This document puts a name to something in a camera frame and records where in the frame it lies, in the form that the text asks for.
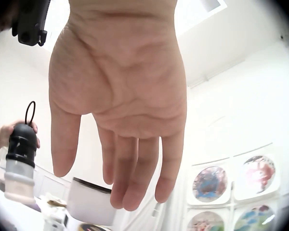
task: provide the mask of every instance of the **palm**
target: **palm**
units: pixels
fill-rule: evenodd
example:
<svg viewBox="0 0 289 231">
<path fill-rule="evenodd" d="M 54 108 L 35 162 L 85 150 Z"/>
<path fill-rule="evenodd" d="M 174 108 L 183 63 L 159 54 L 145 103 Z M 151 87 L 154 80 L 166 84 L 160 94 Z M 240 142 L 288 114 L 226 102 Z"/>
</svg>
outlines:
<svg viewBox="0 0 289 231">
<path fill-rule="evenodd" d="M 152 44 L 140 54 L 130 44 L 120 50 L 120 40 L 101 39 L 96 47 L 94 40 L 76 37 L 67 28 L 51 57 L 55 174 L 63 176 L 72 167 L 80 117 L 92 113 L 102 144 L 104 180 L 114 183 L 111 202 L 116 208 L 139 205 L 156 167 L 159 137 L 163 166 L 158 201 L 170 194 L 182 156 L 186 86 L 181 56 L 173 38 Z"/>
</svg>

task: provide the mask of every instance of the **finger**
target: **finger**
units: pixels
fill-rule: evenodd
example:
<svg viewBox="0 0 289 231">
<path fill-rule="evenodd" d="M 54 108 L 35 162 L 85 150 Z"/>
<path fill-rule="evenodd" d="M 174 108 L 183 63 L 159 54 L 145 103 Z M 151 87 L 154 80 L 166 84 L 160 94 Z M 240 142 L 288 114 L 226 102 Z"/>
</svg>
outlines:
<svg viewBox="0 0 289 231">
<path fill-rule="evenodd" d="M 144 198 L 158 163 L 159 137 L 138 140 L 138 160 L 128 189 L 123 198 L 123 207 L 134 211 Z"/>
<path fill-rule="evenodd" d="M 53 172 L 65 176 L 72 168 L 78 145 L 80 115 L 63 111 L 50 101 Z"/>
<path fill-rule="evenodd" d="M 37 138 L 36 147 L 37 147 L 37 148 L 40 148 L 40 147 L 41 147 L 41 142 L 40 142 L 40 139 L 39 139 L 39 138 Z"/>
<path fill-rule="evenodd" d="M 113 168 L 115 158 L 115 133 L 97 125 L 99 140 L 102 145 L 103 155 L 103 179 L 106 184 L 113 183 Z"/>
<path fill-rule="evenodd" d="M 155 199 L 164 203 L 171 194 L 181 165 L 184 130 L 169 137 L 162 137 L 163 162 L 156 185 Z"/>
<path fill-rule="evenodd" d="M 110 203 L 116 209 L 123 208 L 123 197 L 137 163 L 137 143 L 133 137 L 116 137 L 114 182 L 110 196 Z"/>
</svg>

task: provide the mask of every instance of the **colorful round artwork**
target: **colorful round artwork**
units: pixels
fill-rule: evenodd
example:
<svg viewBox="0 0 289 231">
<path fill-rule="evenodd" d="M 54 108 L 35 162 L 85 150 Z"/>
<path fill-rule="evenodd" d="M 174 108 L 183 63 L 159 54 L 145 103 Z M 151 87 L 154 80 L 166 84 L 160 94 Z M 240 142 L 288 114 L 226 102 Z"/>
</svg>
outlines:
<svg viewBox="0 0 289 231">
<path fill-rule="evenodd" d="M 246 211 L 238 219 L 235 231 L 270 231 L 273 228 L 274 212 L 266 205 Z"/>
<path fill-rule="evenodd" d="M 224 231 L 224 221 L 214 212 L 201 212 L 188 223 L 187 231 Z"/>
<path fill-rule="evenodd" d="M 227 188 L 227 176 L 224 169 L 213 166 L 203 169 L 193 183 L 193 194 L 201 202 L 218 199 Z"/>
<path fill-rule="evenodd" d="M 266 190 L 275 176 L 275 166 L 269 158 L 258 155 L 247 160 L 244 165 L 245 185 L 251 193 L 257 194 Z"/>
</svg>

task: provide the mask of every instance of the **person's hand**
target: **person's hand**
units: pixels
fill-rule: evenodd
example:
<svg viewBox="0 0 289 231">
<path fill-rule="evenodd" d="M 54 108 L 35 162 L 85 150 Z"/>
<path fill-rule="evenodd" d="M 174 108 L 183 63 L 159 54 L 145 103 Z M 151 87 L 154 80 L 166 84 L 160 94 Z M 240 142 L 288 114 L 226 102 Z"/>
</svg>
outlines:
<svg viewBox="0 0 289 231">
<path fill-rule="evenodd" d="M 3 125 L 0 128 L 0 148 L 2 147 L 8 147 L 9 146 L 9 137 L 10 135 L 13 133 L 14 131 L 14 127 L 19 124 L 19 123 L 25 123 L 24 120 L 17 120 L 11 124 L 7 124 L 7 125 Z M 38 133 L 38 127 L 36 126 L 36 124 L 34 122 L 32 122 L 31 124 L 33 130 L 35 131 L 35 133 Z M 37 148 L 40 148 L 40 140 L 37 140 Z"/>
<path fill-rule="evenodd" d="M 163 13 L 170 9 L 170 16 L 163 17 L 108 11 L 110 4 L 94 11 L 85 1 L 75 1 L 77 6 L 70 1 L 69 21 L 51 56 L 54 173 L 62 177 L 71 169 L 81 115 L 92 113 L 102 144 L 104 181 L 113 183 L 111 204 L 130 211 L 139 206 L 157 165 L 159 137 L 163 160 L 155 198 L 163 203 L 180 168 L 186 120 L 175 3 L 162 6 Z"/>
</svg>

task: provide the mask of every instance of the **white table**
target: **white table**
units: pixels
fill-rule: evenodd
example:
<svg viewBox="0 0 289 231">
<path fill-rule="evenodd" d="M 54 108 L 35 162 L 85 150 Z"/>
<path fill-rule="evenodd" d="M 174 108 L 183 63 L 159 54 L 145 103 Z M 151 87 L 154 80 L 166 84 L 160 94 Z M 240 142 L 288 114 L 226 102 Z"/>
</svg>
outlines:
<svg viewBox="0 0 289 231">
<path fill-rule="evenodd" d="M 0 220 L 12 223 L 18 231 L 43 231 L 42 213 L 21 203 L 6 199 L 0 190 Z"/>
</svg>

